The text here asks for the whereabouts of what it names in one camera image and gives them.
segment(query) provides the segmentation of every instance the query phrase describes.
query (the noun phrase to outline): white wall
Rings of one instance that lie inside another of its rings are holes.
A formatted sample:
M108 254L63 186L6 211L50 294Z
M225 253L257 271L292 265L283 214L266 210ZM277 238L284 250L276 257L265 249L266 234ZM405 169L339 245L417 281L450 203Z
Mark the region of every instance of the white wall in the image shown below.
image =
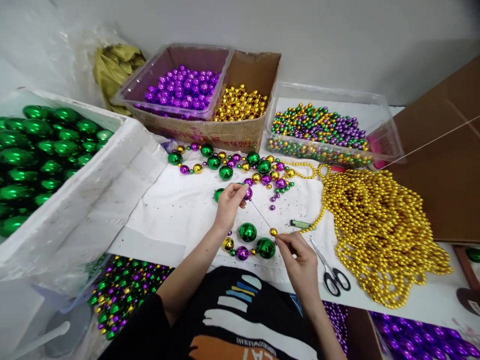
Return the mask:
M391 105L480 54L476 0L55 1L75 18L116 22L148 55L170 42L281 52L282 80L380 93Z

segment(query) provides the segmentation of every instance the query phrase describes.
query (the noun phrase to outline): styrofoam box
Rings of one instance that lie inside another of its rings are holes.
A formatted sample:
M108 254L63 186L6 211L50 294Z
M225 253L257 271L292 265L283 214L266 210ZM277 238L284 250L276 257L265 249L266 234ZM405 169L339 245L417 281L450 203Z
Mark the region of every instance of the styrofoam box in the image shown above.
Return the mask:
M16 90L0 102L0 115L23 117L22 108L33 104L74 109L114 132L84 167L0 244L0 280L51 274L51 287L64 292L63 285L55 283L56 274L81 269L108 249L167 165L168 155L137 120L44 91Z

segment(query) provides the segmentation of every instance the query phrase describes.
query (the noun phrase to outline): scissors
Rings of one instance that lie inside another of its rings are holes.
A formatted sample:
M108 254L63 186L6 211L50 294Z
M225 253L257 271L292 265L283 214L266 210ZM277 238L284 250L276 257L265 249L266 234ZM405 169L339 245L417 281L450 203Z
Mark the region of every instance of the scissors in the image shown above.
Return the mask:
M345 291L350 291L352 286L350 285L350 281L345 276L345 274L340 270L338 270L337 268L331 268L327 260L325 260L324 256L320 252L320 249L317 246L317 244L312 239L310 239L310 242L316 254L320 258L320 261L323 263L323 266L325 267L325 273L323 274L323 282L325 283L325 287L328 290L328 292L332 294L334 297L339 297L341 292L340 288L342 288Z

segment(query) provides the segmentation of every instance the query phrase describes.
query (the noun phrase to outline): person's right hand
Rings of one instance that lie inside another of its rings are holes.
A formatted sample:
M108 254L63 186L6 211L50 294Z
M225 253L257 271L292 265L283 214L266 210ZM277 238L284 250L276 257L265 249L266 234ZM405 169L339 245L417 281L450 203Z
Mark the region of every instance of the person's right hand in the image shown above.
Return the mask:
M317 253L299 232L278 234L277 245L285 262L291 285L303 307L315 307L322 301L319 292Z

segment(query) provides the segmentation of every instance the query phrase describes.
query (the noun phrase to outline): black t-shirt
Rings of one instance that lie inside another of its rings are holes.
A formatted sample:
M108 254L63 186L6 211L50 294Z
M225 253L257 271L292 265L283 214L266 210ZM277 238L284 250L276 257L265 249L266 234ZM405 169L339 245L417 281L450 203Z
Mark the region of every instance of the black t-shirt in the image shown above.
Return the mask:
M207 274L170 327L150 295L100 356L119 359L323 359L313 327L290 298L251 272Z

